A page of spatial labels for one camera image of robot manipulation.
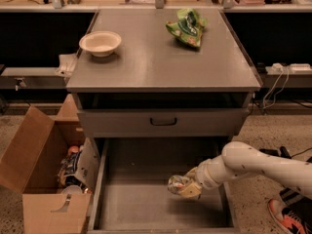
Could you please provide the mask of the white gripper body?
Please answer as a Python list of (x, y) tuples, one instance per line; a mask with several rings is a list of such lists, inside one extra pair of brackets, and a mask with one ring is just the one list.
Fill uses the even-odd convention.
[(216, 183), (209, 173), (210, 159), (200, 163), (195, 169), (195, 179), (197, 183), (207, 190), (216, 188)]

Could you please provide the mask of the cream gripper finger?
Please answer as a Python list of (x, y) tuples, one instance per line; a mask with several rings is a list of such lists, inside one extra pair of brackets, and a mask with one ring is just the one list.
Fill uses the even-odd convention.
[(186, 176), (186, 177), (189, 177), (189, 178), (195, 178), (195, 177), (196, 177), (196, 170), (197, 170), (196, 167), (192, 168), (190, 171), (188, 171), (188, 172), (185, 174), (185, 176)]
[(199, 197), (202, 193), (202, 187), (194, 180), (190, 180), (178, 187), (177, 193), (183, 198)]

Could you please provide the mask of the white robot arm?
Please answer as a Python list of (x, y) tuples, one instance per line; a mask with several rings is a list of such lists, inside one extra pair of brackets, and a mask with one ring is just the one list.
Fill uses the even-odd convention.
[(173, 183), (184, 197), (199, 196), (204, 189), (219, 187), (225, 181), (251, 174), (271, 178), (287, 188), (312, 199), (312, 164), (269, 154), (240, 141), (224, 145), (221, 154), (200, 163)]

